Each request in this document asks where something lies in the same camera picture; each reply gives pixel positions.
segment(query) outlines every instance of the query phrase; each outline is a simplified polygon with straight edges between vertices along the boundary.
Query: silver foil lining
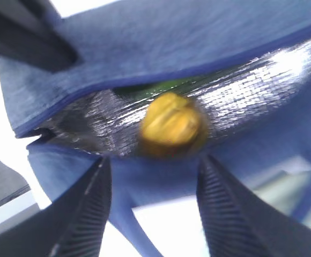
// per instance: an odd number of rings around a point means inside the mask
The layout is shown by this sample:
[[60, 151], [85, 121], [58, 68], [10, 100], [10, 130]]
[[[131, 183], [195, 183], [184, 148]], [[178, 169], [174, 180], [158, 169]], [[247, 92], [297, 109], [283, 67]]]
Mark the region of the silver foil lining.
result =
[[[221, 140], [286, 104], [311, 80], [311, 39], [173, 86], [168, 91], [192, 97], [209, 120], [209, 138]], [[102, 90], [78, 99], [44, 122], [56, 143], [89, 152], [137, 154], [139, 122], [164, 90], [142, 99]]]

